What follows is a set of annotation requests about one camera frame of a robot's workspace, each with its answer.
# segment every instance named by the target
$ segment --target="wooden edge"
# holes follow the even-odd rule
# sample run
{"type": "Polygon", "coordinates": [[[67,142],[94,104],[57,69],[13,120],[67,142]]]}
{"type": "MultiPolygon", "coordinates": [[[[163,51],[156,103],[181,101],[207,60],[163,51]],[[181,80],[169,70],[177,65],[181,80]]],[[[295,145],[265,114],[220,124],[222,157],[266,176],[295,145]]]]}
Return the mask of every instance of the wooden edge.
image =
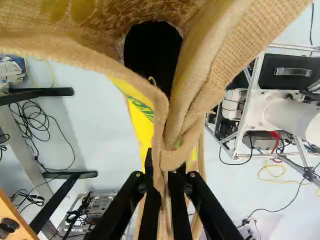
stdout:
{"type": "Polygon", "coordinates": [[[20,216],[16,207],[0,188],[0,221],[4,218],[15,220],[20,226],[14,233],[10,233],[6,240],[39,240],[35,232],[20,216]]]}

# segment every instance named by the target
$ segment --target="white device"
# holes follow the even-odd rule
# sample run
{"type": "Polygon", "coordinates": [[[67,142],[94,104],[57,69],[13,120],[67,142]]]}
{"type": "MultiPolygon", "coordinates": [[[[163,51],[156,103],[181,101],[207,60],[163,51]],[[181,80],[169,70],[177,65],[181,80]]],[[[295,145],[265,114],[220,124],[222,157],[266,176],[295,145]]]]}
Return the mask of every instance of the white device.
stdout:
{"type": "Polygon", "coordinates": [[[20,83],[26,76],[26,72],[11,57],[0,59],[0,89],[8,83],[20,83]]]}
{"type": "Polygon", "coordinates": [[[228,90],[222,101],[222,115],[226,119],[239,121],[244,109],[247,90],[243,88],[228,90]]]}

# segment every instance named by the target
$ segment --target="black clamp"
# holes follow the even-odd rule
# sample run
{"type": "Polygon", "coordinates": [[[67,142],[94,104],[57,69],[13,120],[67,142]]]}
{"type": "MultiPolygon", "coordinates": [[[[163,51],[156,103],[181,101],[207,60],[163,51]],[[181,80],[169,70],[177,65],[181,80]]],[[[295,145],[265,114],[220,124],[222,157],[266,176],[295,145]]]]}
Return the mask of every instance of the black clamp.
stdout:
{"type": "Polygon", "coordinates": [[[309,182],[312,180],[312,179],[316,179],[317,177],[314,175],[315,173],[315,168],[313,166],[305,166],[303,167],[303,170],[304,170],[304,174],[303,174],[303,177],[305,179],[307,179],[309,182]]]}

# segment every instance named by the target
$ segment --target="electronic equipment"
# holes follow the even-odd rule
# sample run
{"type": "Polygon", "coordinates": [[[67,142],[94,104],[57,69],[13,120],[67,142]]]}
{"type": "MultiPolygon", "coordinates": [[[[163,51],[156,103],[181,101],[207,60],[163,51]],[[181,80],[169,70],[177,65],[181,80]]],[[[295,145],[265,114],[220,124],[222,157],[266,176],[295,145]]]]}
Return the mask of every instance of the electronic equipment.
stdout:
{"type": "MultiPolygon", "coordinates": [[[[272,43],[269,47],[307,55],[320,52],[308,45],[272,43]]],[[[319,66],[318,57],[261,52],[227,86],[222,102],[207,113],[205,128],[232,160],[278,159],[320,187],[308,159],[320,156],[319,66]],[[241,145],[251,153],[242,153],[241,145]],[[297,151],[286,151],[288,145],[297,151]],[[303,165],[291,161],[291,156],[300,156],[303,165]]]]}

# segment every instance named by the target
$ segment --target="yellow cable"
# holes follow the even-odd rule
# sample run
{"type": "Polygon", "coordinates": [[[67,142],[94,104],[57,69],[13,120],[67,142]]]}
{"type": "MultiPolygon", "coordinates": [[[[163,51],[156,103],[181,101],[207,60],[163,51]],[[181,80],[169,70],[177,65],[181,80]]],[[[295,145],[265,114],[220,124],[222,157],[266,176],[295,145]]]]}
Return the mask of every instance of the yellow cable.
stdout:
{"type": "MultiPolygon", "coordinates": [[[[270,182],[270,183],[275,183],[275,184],[288,184],[288,183],[296,183],[296,184],[299,184],[300,185],[300,182],[298,181],[294,181],[294,180],[277,180],[276,178],[279,178],[281,176],[283,176],[285,173],[286,173],[287,169],[284,165],[275,165],[275,164],[270,164],[268,165],[268,160],[266,159],[265,160],[265,163],[264,163],[264,166],[258,171],[257,173],[257,177],[259,180],[261,181],[265,181],[265,182],[270,182]],[[282,168],[282,173],[279,174],[279,175],[275,175],[273,174],[268,168],[282,168]],[[260,173],[263,171],[263,170],[266,170],[273,178],[275,179],[263,179],[260,177],[260,173]]],[[[309,183],[303,183],[301,184],[301,186],[305,186],[305,185],[309,185],[309,183]]]]}
{"type": "MultiPolygon", "coordinates": [[[[36,84],[35,80],[31,77],[31,75],[30,75],[29,72],[28,72],[27,60],[26,60],[26,58],[24,58],[23,60],[24,60],[25,73],[26,73],[26,75],[29,77],[29,79],[30,79],[30,81],[32,82],[33,86],[34,86],[35,88],[39,88],[39,86],[36,84]]],[[[54,74],[54,71],[53,71],[52,67],[50,66],[49,62],[46,61],[46,60],[40,60],[40,59],[37,59],[37,60],[38,60],[38,61],[45,62],[45,63],[48,65],[48,67],[49,67],[49,69],[50,69],[50,72],[51,72],[51,85],[50,85],[49,87],[52,88],[52,87],[54,86],[54,84],[55,84],[55,74],[54,74]]]]}

